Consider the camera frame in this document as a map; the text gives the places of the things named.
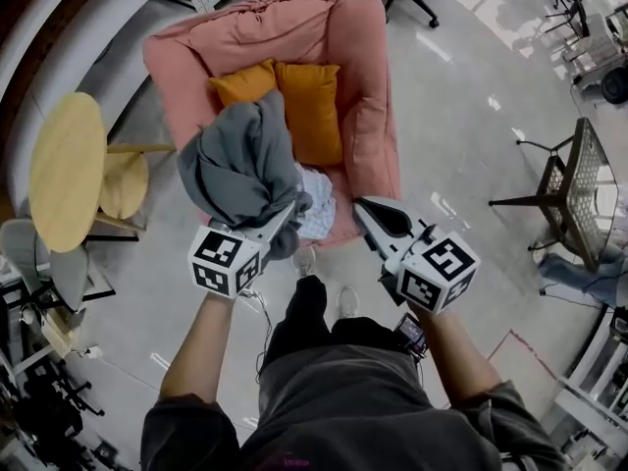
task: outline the wrist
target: wrist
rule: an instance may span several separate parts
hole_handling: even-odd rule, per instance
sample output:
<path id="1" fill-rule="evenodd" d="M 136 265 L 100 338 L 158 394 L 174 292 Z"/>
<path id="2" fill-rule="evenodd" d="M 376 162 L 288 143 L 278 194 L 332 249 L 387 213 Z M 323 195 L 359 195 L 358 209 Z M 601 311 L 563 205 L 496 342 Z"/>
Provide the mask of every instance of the wrist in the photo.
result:
<path id="1" fill-rule="evenodd" d="M 236 301 L 231 298 L 227 298 L 226 296 L 221 296 L 216 293 L 208 292 L 203 298 L 202 303 L 200 304 L 200 308 L 207 307 L 224 307 L 227 309 L 233 309 Z"/>
<path id="2" fill-rule="evenodd" d="M 445 321 L 450 319 L 455 319 L 453 313 L 449 309 L 444 310 L 438 314 L 433 314 L 432 312 L 428 312 L 427 310 L 419 307 L 415 303 L 406 301 L 408 308 L 412 311 L 412 313 L 417 317 L 421 325 L 424 326 L 438 326 Z"/>

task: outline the black pants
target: black pants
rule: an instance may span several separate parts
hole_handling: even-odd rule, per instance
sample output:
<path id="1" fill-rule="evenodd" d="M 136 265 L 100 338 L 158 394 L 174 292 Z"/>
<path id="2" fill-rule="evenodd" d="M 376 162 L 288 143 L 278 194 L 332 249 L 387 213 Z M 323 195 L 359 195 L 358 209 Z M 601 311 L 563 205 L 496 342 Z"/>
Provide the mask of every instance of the black pants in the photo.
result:
<path id="1" fill-rule="evenodd" d="M 407 353 L 393 331 L 370 318 L 338 319 L 329 331 L 323 319 L 326 307 L 327 292 L 321 280 L 316 276 L 298 280 L 286 318 L 273 332 L 260 372 L 282 356 L 324 345 L 366 345 Z"/>

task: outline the wire mesh table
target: wire mesh table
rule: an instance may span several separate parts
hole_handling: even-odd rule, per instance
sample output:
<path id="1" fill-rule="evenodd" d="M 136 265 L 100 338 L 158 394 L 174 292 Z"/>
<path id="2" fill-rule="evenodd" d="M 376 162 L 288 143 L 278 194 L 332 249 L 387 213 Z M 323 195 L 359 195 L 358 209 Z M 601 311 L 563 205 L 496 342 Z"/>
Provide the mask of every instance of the wire mesh table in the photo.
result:
<path id="1" fill-rule="evenodd" d="M 533 141 L 518 140 L 517 144 L 529 144 L 549 152 L 537 193 L 492 200 L 489 205 L 539 207 L 555 236 L 555 241 L 542 247 L 563 242 L 582 258 L 590 271 L 596 272 L 600 255 L 608 243 L 618 189 L 591 122 L 587 118 L 579 119 L 574 135 L 553 148 Z M 557 152 L 568 144 L 571 149 L 565 166 Z M 602 197 L 604 211 L 600 207 Z"/>

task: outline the gray floor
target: gray floor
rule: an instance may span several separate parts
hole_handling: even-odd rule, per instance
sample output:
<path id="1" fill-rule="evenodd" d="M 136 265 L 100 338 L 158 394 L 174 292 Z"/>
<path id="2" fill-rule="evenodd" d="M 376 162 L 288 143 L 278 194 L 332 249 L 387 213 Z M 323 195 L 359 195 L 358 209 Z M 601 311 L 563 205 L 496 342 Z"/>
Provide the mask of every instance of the gray floor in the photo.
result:
<path id="1" fill-rule="evenodd" d="M 456 230 L 482 258 L 478 278 L 456 312 L 483 353 L 512 378 L 530 409 L 542 415 L 559 376 L 589 331 L 596 309 L 540 297 L 543 281 L 526 246 L 544 233 L 533 208 L 487 206 L 490 198 L 536 189 L 547 155 L 517 147 L 517 137 L 556 144 L 579 117 L 561 42 L 544 15 L 550 0 L 428 0 L 441 27 L 408 0 L 397 0 L 388 24 L 389 59 L 403 198 L 446 231 Z M 609 105 L 583 105 L 619 178 L 628 167 L 626 113 Z M 117 127 L 123 141 L 166 141 L 159 99 L 148 83 Z M 189 280 L 185 257 L 198 227 L 173 156 L 152 155 L 150 194 L 137 220 L 147 232 L 138 244 L 91 246 L 118 296 L 87 309 L 80 343 L 98 344 L 100 359 L 69 357 L 71 367 L 94 385 L 92 399 L 107 414 L 88 418 L 91 430 L 138 467 L 143 416 L 157 396 L 201 301 Z M 361 294 L 361 313 L 393 326 L 397 309 L 377 283 L 381 262 L 361 240 L 319 252 L 319 272 L 328 284 L 329 322 L 343 284 Z M 255 283 L 268 300 L 273 323 L 281 320 L 294 288 L 288 261 L 270 265 Z M 552 288 L 583 300 L 581 295 Z M 255 427 L 255 358 L 266 333 L 254 302 L 239 302 L 227 350 L 219 400 L 241 440 Z M 446 398 L 428 358 L 428 395 Z"/>

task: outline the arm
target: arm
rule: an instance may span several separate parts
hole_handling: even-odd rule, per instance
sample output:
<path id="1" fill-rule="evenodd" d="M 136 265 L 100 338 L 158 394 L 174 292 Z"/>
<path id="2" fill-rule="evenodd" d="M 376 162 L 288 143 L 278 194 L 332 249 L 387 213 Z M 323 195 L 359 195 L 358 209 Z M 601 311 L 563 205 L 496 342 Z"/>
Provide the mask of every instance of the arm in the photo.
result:
<path id="1" fill-rule="evenodd" d="M 451 405 L 490 391 L 501 378 L 469 339 L 449 311 L 429 314 L 408 302 L 425 331 L 425 338 Z"/>
<path id="2" fill-rule="evenodd" d="M 216 402 L 234 303 L 207 294 L 144 420 L 141 468 L 235 469 L 236 429 Z"/>
<path id="3" fill-rule="evenodd" d="M 547 433 L 526 410 L 512 383 L 501 381 L 456 317 L 450 311 L 434 316 L 408 305 L 421 321 L 451 406 L 500 452 L 511 453 L 515 461 L 532 461 L 525 469 L 563 470 L 562 455 Z"/>
<path id="4" fill-rule="evenodd" d="M 181 349 L 166 372 L 160 399 L 196 394 L 206 403 L 216 401 L 233 311 L 232 300 L 207 293 Z"/>

